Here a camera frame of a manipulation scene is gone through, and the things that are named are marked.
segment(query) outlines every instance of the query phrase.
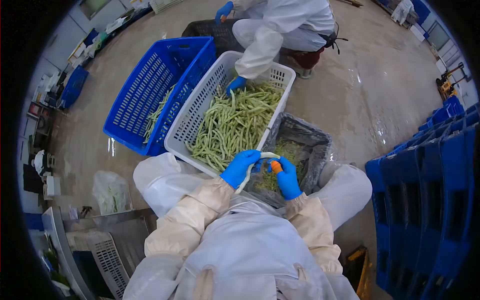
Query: black plastic crate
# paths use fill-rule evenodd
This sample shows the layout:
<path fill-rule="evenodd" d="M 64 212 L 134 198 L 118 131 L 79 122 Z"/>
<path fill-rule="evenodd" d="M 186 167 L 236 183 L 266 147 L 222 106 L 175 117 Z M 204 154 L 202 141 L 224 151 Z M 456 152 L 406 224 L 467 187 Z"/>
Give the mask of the black plastic crate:
<path fill-rule="evenodd" d="M 217 25 L 215 20 L 195 21 L 188 24 L 181 36 L 212 36 L 216 47 L 216 56 L 219 57 L 225 51 L 244 52 L 233 35 L 233 24 L 239 19 L 226 19 L 225 22 Z"/>

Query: pile of green beans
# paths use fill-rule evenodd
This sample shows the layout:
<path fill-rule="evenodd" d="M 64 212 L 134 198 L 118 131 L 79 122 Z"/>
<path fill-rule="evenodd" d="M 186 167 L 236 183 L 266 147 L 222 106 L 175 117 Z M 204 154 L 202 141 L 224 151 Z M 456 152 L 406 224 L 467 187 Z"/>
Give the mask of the pile of green beans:
<path fill-rule="evenodd" d="M 163 96 L 163 99 L 162 101 L 160 101 L 158 103 L 158 107 L 156 109 L 155 112 L 153 112 L 152 114 L 150 114 L 149 116 L 147 116 L 147 119 L 148 119 L 148 123 L 147 123 L 147 127 L 145 129 L 145 133 L 144 133 L 144 144 L 148 143 L 148 140 L 150 140 L 150 136 L 152 135 L 153 133 L 153 129 L 155 128 L 155 124 L 156 122 L 158 121 L 158 117 L 160 116 L 160 113 L 162 112 L 163 110 L 163 107 L 165 106 L 165 103 L 167 102 L 168 98 L 170 97 L 170 95 L 172 94 L 172 91 L 173 89 L 175 88 L 175 85 L 174 84 L 168 91 L 167 93 L 165 94 L 165 96 Z"/>
<path fill-rule="evenodd" d="M 264 83 L 248 83 L 227 97 L 217 95 L 204 113 L 193 145 L 185 141 L 192 157 L 224 171 L 238 152 L 255 149 L 280 101 L 283 90 Z"/>

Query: red stool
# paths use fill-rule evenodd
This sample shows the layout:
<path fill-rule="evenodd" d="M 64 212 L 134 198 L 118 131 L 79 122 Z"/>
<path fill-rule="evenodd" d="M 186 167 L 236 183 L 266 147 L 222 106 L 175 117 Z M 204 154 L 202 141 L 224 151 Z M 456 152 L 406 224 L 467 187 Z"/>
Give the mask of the red stool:
<path fill-rule="evenodd" d="M 320 61 L 320 53 L 324 50 L 325 47 L 321 47 L 315 52 L 281 48 L 279 53 L 279 63 L 291 67 L 300 75 L 301 79 L 309 79 L 312 75 L 313 67 Z"/>

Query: blue nitrile glove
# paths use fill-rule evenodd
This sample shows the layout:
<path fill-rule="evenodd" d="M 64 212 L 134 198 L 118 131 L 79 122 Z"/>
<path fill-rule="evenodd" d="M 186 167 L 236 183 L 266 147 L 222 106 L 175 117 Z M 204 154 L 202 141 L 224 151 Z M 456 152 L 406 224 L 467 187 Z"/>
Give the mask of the blue nitrile glove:
<path fill-rule="evenodd" d="M 243 89 L 246 84 L 247 84 L 247 79 L 241 76 L 238 76 L 237 78 L 235 78 L 234 81 L 232 81 L 232 83 L 230 83 L 229 86 L 227 86 L 227 96 L 230 97 L 230 90 L 235 92 L 235 90 L 238 88 Z"/>
<path fill-rule="evenodd" d="M 278 181 L 278 187 L 282 191 L 285 200 L 292 200 L 293 198 L 300 196 L 302 191 L 300 191 L 298 184 L 297 170 L 295 169 L 295 166 L 283 156 L 281 156 L 280 159 L 269 159 L 268 164 L 270 164 L 272 160 L 278 161 L 283 169 L 283 171 L 276 175 L 276 180 Z"/>
<path fill-rule="evenodd" d="M 250 173 L 258 173 L 260 172 L 260 169 L 262 168 L 262 164 L 264 163 L 264 160 L 266 158 L 259 159 L 254 165 Z"/>
<path fill-rule="evenodd" d="M 217 25 L 220 25 L 220 19 L 222 16 L 228 16 L 233 9 L 233 2 L 228 1 L 221 9 L 216 12 L 215 22 Z"/>
<path fill-rule="evenodd" d="M 237 189 L 242 181 L 247 177 L 248 166 L 260 159 L 260 151 L 245 150 L 233 158 L 228 167 L 220 174 L 232 188 Z"/>

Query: wet floor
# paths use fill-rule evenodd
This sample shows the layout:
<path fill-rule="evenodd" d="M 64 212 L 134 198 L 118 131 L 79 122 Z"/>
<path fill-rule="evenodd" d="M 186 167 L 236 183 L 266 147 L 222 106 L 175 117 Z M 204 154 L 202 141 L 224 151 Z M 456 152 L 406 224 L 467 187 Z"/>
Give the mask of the wet floor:
<path fill-rule="evenodd" d="M 425 43 L 393 23 L 369 0 L 356 8 L 332 0 L 340 25 L 340 55 L 322 53 L 309 80 L 297 79 L 286 111 L 316 124 L 333 137 L 332 160 L 353 161 L 363 168 L 408 139 L 431 111 L 441 106 L 435 78 L 440 72 Z M 82 93 L 66 116 L 57 119 L 52 152 L 63 196 L 55 197 L 68 218 L 69 205 L 99 213 L 92 196 L 98 170 L 113 171 L 130 186 L 133 207 L 148 207 L 132 181 L 136 165 L 146 157 L 107 137 L 103 124 L 137 62 L 157 40 L 179 37 L 188 23 L 212 19 L 224 0 L 185 0 L 165 12 L 140 19 L 116 37 L 87 67 Z M 343 253 L 360 244 L 370 249 L 375 264 L 375 226 L 371 202 L 335 233 Z M 372 299 L 382 299 L 375 291 Z"/>

